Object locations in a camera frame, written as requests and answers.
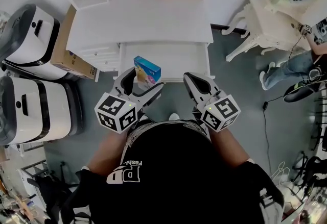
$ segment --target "gray floor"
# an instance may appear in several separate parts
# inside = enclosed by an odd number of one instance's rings
[[[262,105],[264,101],[283,95],[298,79],[281,82],[271,90],[264,91],[258,80],[260,71],[267,68],[270,61],[277,61],[287,53],[275,50],[261,56],[261,49],[257,47],[228,63],[225,56],[243,40],[238,34],[222,36],[216,30],[213,30],[213,34],[215,42],[209,46],[211,74],[216,76],[220,88],[233,95],[242,110],[230,130],[252,159],[269,172]],[[65,161],[73,176],[73,172],[90,160],[99,143],[108,135],[108,131],[98,124],[94,106],[104,92],[111,90],[112,85],[110,73],[101,73],[98,83],[91,80],[79,81],[85,131],[78,136],[45,144],[45,154],[51,169],[58,171],[60,161]],[[291,167],[297,153],[308,150],[313,128],[309,120],[314,111],[313,99],[314,95],[311,95],[305,100],[287,104],[281,98],[269,104],[266,118],[273,172],[283,161]],[[177,112],[183,119],[191,119],[192,107],[193,103],[184,84],[167,84],[161,98],[148,108],[147,114],[157,121],[166,120],[172,112]]]

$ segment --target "white desk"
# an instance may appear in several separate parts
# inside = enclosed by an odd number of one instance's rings
[[[245,19],[247,24],[245,36],[250,34],[237,49],[226,57],[227,62],[230,62],[236,55],[247,52],[258,45],[267,48],[262,51],[262,54],[276,48],[291,51],[300,38],[297,46],[307,51],[310,50],[309,43],[301,37],[297,29],[299,25],[297,21],[281,12],[272,13],[264,9],[260,0],[249,1],[250,3],[244,7],[244,10],[236,14],[229,24],[229,29],[222,30],[222,35],[230,34],[239,21]]]
[[[101,71],[119,73],[132,67],[131,59],[140,55],[161,67],[162,74],[169,76],[162,77],[164,82],[181,82],[189,67],[210,75],[209,65],[203,66],[208,61],[202,60],[207,59],[206,47],[213,41],[202,0],[111,0],[77,11],[67,50]],[[147,42],[152,50],[138,47]],[[128,43],[130,55],[121,53],[122,45],[119,49],[117,43]],[[172,60],[182,64],[179,69],[171,67]]]

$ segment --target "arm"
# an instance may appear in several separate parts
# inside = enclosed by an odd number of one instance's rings
[[[100,144],[99,150],[88,164],[91,172],[108,176],[120,164],[127,132],[121,134],[111,132],[109,137]]]
[[[250,159],[249,155],[228,129],[223,129],[218,133],[209,129],[209,133],[215,149],[232,168],[236,168]]]
[[[308,43],[309,43],[312,51],[316,55],[324,55],[324,54],[327,54],[327,43],[323,43],[321,45],[317,45],[314,42],[314,36],[312,34],[306,34],[306,39],[308,40]]]

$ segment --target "person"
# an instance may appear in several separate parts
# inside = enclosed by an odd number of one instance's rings
[[[262,88],[266,91],[278,82],[289,77],[306,77],[312,66],[325,54],[327,54],[327,42],[317,45],[312,34],[306,34],[306,39],[311,47],[311,51],[297,55],[280,67],[275,67],[271,62],[267,72],[262,71],[259,75]]]
[[[60,222],[279,223],[284,198],[228,129],[145,118],[111,132],[78,176]]]

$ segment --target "cardboard box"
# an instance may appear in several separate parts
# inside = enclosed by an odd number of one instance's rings
[[[69,32],[76,14],[73,6],[67,11],[65,20],[60,25],[58,38],[53,49],[50,63],[81,78],[94,79],[97,69],[70,51],[66,51]]]
[[[161,68],[152,62],[137,56],[134,58],[137,84],[140,89],[148,90],[161,82]]]

